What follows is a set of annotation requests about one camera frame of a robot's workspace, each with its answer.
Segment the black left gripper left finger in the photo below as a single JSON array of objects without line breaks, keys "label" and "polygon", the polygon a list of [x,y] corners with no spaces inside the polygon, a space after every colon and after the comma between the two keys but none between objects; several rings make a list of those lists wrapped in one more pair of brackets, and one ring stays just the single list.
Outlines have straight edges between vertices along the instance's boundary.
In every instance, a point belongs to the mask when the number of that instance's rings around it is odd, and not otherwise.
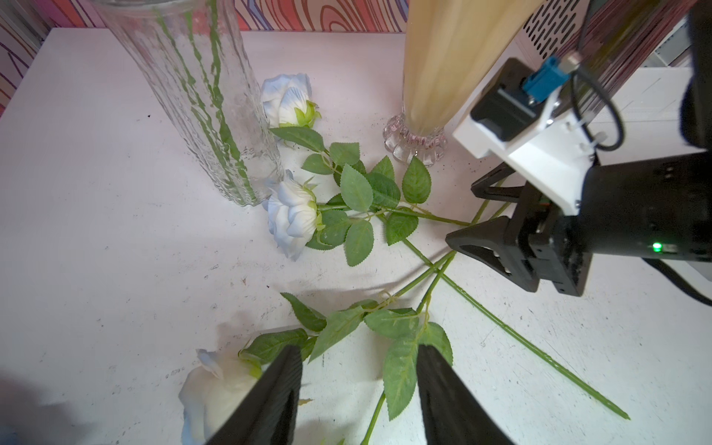
[{"label": "black left gripper left finger", "polygon": [[302,378],[300,349],[283,348],[209,445],[291,444]]}]

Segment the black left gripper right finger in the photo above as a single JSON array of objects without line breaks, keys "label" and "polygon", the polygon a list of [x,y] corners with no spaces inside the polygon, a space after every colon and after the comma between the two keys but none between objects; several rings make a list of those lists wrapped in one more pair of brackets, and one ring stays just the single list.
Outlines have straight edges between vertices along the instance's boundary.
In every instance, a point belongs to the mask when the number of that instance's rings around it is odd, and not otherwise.
[{"label": "black left gripper right finger", "polygon": [[428,444],[514,444],[435,347],[418,348],[416,374]]}]

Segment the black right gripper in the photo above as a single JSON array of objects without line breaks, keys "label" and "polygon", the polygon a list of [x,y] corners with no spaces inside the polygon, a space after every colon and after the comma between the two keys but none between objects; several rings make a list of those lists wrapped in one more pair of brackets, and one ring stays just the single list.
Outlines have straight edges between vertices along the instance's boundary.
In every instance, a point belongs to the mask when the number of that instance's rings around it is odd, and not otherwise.
[{"label": "black right gripper", "polygon": [[[498,185],[514,173],[502,162],[474,181],[471,192],[518,202],[523,185]],[[700,296],[668,263],[711,261],[710,153],[594,166],[575,216],[541,198],[534,193],[521,235],[520,224],[501,216],[454,231],[446,243],[527,292],[536,292],[541,279],[580,297],[593,255],[604,254],[640,258],[687,296]]]}]

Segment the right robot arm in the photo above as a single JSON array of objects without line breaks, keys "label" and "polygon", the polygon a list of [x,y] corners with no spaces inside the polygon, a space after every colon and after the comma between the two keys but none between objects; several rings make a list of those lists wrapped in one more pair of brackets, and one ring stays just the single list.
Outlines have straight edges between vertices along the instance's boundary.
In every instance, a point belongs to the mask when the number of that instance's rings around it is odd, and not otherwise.
[{"label": "right robot arm", "polygon": [[541,281],[583,294],[596,253],[638,257],[683,293],[709,304],[671,267],[711,259],[711,7],[689,13],[693,73],[680,106],[688,155],[604,166],[600,135],[578,104],[560,111],[565,86],[586,83],[610,95],[577,52],[545,59],[538,70],[511,57],[454,131],[471,154],[500,164],[474,182],[484,200],[515,205],[511,217],[471,224],[446,237],[452,250],[491,267],[528,292]]}]

